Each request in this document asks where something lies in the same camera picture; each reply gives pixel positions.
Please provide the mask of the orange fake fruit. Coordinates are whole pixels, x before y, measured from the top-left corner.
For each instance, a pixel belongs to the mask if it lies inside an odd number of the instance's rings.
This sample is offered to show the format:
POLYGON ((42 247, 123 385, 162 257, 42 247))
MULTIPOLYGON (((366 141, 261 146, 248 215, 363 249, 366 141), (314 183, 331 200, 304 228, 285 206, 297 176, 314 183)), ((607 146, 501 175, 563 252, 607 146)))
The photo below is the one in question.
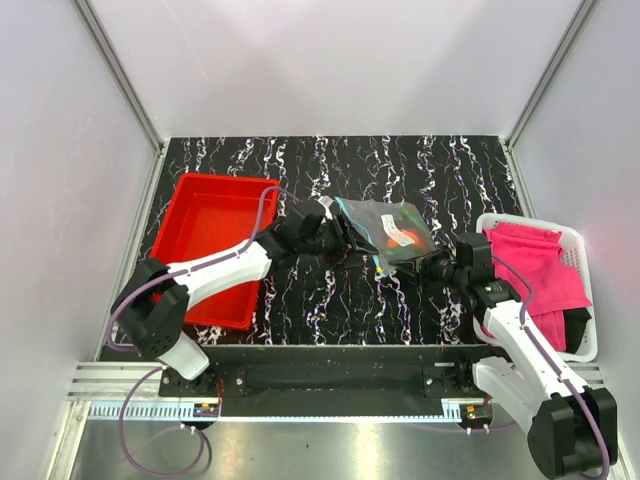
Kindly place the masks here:
POLYGON ((389 249, 417 246, 420 238, 413 230, 390 230, 386 246, 389 249))

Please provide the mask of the clear zip top bag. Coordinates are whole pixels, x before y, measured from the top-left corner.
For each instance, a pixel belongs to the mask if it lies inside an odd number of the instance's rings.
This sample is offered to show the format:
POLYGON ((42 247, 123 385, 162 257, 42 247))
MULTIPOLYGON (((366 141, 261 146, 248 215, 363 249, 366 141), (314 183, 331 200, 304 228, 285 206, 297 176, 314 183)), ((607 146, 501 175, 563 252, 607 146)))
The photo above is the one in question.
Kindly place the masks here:
POLYGON ((416 227, 401 217, 399 210, 402 206, 415 208, 418 211, 411 203, 385 203, 374 200, 357 201, 338 197, 335 200, 341 208, 341 213, 344 213, 350 220, 359 235, 379 250, 379 255, 373 257, 373 260, 381 275, 394 275, 394 272, 400 268, 389 265, 386 257, 409 258, 418 255, 426 256, 436 250, 431 231, 425 220, 424 226, 416 227), (417 246, 389 249, 386 246, 389 231, 396 229, 415 231, 420 238, 420 243, 417 246))

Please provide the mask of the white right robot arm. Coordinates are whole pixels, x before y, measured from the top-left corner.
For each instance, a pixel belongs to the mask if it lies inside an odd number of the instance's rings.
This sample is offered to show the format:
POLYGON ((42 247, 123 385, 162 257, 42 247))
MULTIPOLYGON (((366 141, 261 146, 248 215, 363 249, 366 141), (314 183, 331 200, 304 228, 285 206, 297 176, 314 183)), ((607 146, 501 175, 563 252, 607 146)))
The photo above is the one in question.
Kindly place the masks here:
POLYGON ((488 394, 526 435, 530 455, 548 479, 606 479, 618 459, 617 403, 594 389, 560 357, 528 313, 532 288, 520 295, 495 267, 515 268, 492 252, 482 233, 460 236, 453 250, 404 246, 388 261, 417 284, 458 291, 467 311, 505 351, 454 371, 466 396, 488 394))

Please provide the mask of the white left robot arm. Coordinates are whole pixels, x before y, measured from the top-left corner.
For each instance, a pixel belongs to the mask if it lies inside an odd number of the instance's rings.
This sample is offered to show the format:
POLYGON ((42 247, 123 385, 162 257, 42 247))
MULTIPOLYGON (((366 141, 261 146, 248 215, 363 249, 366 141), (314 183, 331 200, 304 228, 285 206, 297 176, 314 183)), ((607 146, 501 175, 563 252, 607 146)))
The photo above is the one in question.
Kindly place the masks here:
POLYGON ((173 369, 190 393, 203 396, 214 388, 216 372, 204 350, 183 330, 189 310, 284 270, 301 256, 321 257, 334 266, 378 252, 337 201, 305 200, 227 250, 172 264, 146 260, 117 297, 111 318, 135 353, 173 369))

